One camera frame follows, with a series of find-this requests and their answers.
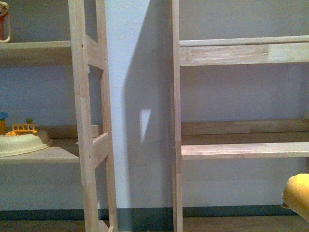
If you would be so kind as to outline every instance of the shelf board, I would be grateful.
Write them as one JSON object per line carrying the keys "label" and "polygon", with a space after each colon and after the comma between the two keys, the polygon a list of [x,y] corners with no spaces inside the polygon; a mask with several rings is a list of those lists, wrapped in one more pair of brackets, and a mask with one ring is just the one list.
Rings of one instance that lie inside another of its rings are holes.
{"label": "shelf board", "polygon": [[308,132],[309,120],[254,120],[223,122],[184,122],[182,135]]}
{"label": "shelf board", "polygon": [[182,145],[309,142],[309,132],[183,135]]}
{"label": "shelf board", "polygon": [[182,145],[183,160],[309,157],[309,142]]}
{"label": "shelf board", "polygon": [[210,40],[182,40],[179,47],[198,46],[227,46],[227,45],[254,45],[254,44],[290,44],[308,43],[309,35],[279,36],[260,38],[210,39]]}
{"label": "shelf board", "polygon": [[54,139],[53,146],[0,158],[0,164],[79,163],[77,139]]}
{"label": "shelf board", "polygon": [[71,64],[70,41],[0,44],[0,68]]}
{"label": "shelf board", "polygon": [[181,66],[309,62],[309,43],[277,43],[179,48]]}

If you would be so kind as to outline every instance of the wooden shelving unit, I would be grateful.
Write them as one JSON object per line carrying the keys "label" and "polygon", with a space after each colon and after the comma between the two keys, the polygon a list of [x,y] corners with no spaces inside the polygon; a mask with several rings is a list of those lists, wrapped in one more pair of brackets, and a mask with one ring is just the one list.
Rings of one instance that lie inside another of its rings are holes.
{"label": "wooden shelving unit", "polygon": [[[68,0],[68,4],[70,41],[0,44],[0,68],[72,65],[77,126],[42,127],[54,138],[52,147],[0,158],[0,164],[79,163],[86,231],[117,232],[105,3],[96,0],[98,43],[85,33],[84,0]],[[102,70],[101,126],[91,125],[88,65]],[[103,161],[107,172],[109,227],[98,219],[95,168]]]}
{"label": "wooden shelving unit", "polygon": [[309,62],[309,36],[180,41],[179,0],[170,2],[174,231],[183,232],[183,160],[309,157],[309,121],[182,123],[180,66]]}

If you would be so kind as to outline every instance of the wooden floor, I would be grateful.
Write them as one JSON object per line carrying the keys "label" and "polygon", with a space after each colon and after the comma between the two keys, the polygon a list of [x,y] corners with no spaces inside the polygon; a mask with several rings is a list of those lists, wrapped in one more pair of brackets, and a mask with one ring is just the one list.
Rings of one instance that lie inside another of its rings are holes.
{"label": "wooden floor", "polygon": [[[84,232],[83,221],[0,221],[0,232]],[[309,232],[299,216],[184,218],[184,232]]]}
{"label": "wooden floor", "polygon": [[184,218],[185,232],[309,232],[299,216]]}

